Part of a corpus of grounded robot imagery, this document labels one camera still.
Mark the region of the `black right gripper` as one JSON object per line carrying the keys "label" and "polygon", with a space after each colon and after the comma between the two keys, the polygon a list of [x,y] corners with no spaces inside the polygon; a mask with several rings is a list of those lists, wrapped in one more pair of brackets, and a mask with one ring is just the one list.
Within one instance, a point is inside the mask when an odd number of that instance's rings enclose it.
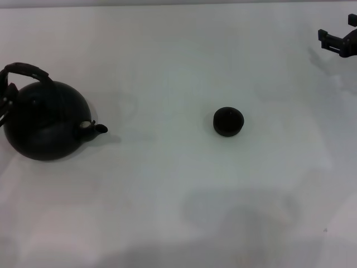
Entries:
{"label": "black right gripper", "polygon": [[[348,25],[357,26],[357,15],[353,13],[348,15]],[[318,40],[323,49],[335,52],[342,58],[348,58],[357,54],[356,32],[357,30],[353,30],[342,39],[320,29],[318,30]]]}

